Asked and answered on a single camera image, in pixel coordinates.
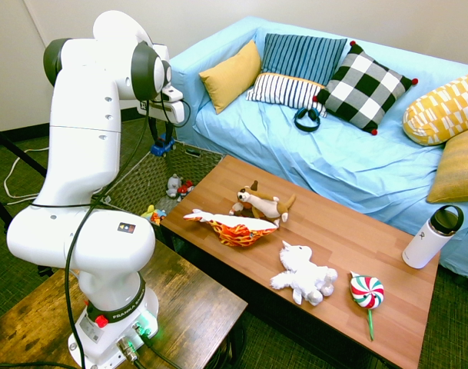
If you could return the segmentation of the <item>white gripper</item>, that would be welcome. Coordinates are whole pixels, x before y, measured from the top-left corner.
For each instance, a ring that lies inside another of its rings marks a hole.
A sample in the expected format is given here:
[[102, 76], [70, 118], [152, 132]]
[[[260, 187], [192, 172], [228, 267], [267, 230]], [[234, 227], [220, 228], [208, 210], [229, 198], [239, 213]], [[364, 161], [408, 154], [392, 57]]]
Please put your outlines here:
[[154, 143], [158, 141], [157, 120], [168, 121], [165, 123], [165, 139], [171, 140], [174, 126], [180, 125], [185, 120], [184, 101], [163, 101], [160, 99], [138, 102], [138, 113], [147, 115], [148, 126]]

